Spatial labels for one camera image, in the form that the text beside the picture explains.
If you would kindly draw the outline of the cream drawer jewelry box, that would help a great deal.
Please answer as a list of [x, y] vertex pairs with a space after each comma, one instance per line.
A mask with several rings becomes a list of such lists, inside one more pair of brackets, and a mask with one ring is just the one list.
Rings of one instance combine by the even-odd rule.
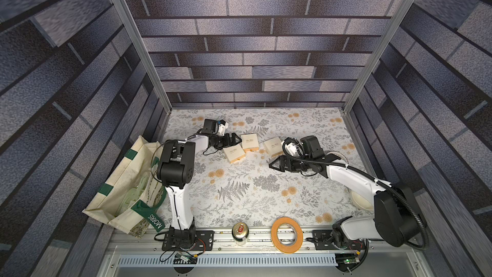
[[233, 164], [245, 158], [245, 151], [240, 144], [225, 147], [223, 149], [223, 152], [230, 164]]

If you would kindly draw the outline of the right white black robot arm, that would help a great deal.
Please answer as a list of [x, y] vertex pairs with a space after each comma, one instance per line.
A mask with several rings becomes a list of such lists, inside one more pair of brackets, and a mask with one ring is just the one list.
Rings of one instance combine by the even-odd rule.
[[359, 239], [384, 241], [393, 247], [407, 245], [421, 251], [429, 246], [427, 222], [412, 190], [404, 184], [381, 180], [352, 167], [338, 152], [316, 159], [306, 154], [281, 155], [270, 162], [269, 168], [282, 173], [312, 171], [311, 176], [319, 174], [341, 183], [369, 202], [372, 215], [349, 216], [333, 224], [328, 242], [340, 250]]

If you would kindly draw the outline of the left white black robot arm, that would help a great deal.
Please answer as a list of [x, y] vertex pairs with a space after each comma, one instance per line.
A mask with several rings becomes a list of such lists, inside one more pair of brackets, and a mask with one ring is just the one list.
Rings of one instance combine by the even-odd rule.
[[237, 134], [194, 134], [185, 140], [167, 140], [163, 145], [156, 178], [167, 191], [172, 208], [170, 230], [176, 235], [191, 235], [196, 226], [191, 210], [189, 186], [195, 167], [195, 156], [211, 147], [216, 151], [242, 143]]

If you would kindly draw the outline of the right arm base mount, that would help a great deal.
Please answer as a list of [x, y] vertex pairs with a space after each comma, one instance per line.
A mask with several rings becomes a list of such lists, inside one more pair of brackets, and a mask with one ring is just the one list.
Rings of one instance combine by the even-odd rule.
[[307, 241], [314, 243], [316, 250], [349, 250], [362, 251], [366, 248], [366, 242], [363, 240], [349, 240], [341, 231], [335, 230], [314, 230], [312, 237]]

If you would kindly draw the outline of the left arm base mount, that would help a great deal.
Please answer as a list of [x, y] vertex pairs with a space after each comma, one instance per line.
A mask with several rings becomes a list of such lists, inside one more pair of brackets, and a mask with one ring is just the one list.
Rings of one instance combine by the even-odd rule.
[[179, 230], [171, 228], [163, 238], [162, 251], [211, 251], [215, 232], [212, 230]]

